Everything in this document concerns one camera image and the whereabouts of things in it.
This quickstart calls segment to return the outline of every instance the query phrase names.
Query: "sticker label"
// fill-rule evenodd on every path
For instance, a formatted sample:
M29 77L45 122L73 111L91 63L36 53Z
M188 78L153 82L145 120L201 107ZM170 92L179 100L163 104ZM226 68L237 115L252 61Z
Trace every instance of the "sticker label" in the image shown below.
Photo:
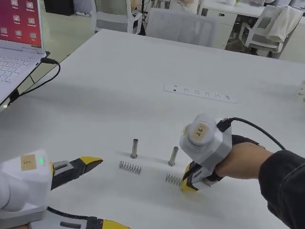
M199 123L197 127L194 129L192 134L193 139L196 141L202 141L206 133L209 131L209 128L206 127L203 123Z
M36 157L34 154L21 156L21 171L37 169Z

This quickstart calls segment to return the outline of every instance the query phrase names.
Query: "human hand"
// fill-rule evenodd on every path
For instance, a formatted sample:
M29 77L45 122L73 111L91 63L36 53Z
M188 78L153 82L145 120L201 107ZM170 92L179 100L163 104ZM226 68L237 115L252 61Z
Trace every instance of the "human hand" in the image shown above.
M249 142L236 144L216 166L215 172L220 177L258 179L262 163L271 155L268 150Z

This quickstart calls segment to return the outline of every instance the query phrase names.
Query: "laptop screen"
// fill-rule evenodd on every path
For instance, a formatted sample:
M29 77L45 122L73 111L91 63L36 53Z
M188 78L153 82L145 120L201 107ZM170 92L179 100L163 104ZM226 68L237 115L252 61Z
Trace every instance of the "laptop screen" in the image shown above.
M41 47L37 0L0 0L0 40Z

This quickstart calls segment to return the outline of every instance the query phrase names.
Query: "person's arm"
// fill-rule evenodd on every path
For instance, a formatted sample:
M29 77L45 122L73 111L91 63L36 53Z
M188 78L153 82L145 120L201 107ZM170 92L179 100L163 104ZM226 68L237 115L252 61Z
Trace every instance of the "person's arm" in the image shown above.
M219 176L258 179L268 209L291 229L303 229L305 159L287 150L271 153L251 143L233 146L215 169Z

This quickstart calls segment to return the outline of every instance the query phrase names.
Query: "metal cylinder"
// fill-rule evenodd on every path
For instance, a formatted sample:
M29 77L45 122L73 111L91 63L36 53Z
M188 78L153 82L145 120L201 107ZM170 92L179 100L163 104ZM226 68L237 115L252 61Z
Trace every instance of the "metal cylinder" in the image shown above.
M137 150L138 150L138 142L139 142L139 140L138 139L134 139L133 140L133 143L132 143L132 154L130 154L130 157L132 158L132 159L136 159L137 158Z
M179 148L176 147L176 146L173 148L171 159L168 162L169 166L174 166L175 165L175 160L176 160L176 156L177 156L178 150L179 150Z

